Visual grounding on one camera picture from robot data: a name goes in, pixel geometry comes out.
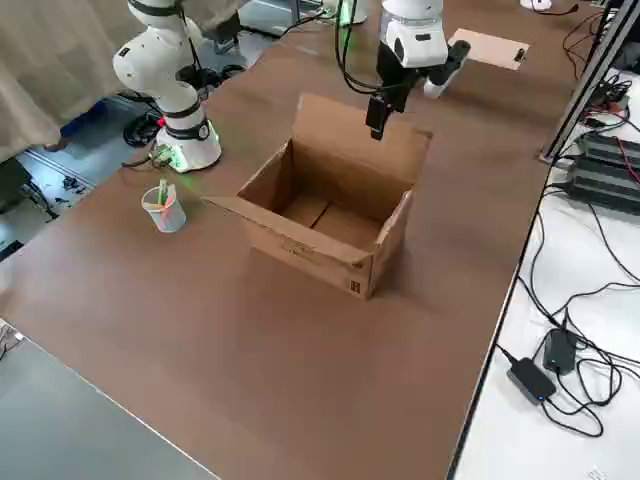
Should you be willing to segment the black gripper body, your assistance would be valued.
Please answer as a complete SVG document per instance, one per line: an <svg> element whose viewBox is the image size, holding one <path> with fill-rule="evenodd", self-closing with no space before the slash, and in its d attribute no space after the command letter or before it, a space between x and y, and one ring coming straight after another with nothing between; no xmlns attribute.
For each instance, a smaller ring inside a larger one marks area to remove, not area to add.
<svg viewBox="0 0 640 480"><path fill-rule="evenodd" d="M409 93L416 83L426 76L426 68L405 68L401 65L394 51L380 42L377 53L376 72L382 81L380 94L387 100L387 91L401 84L409 86Z"/></svg>

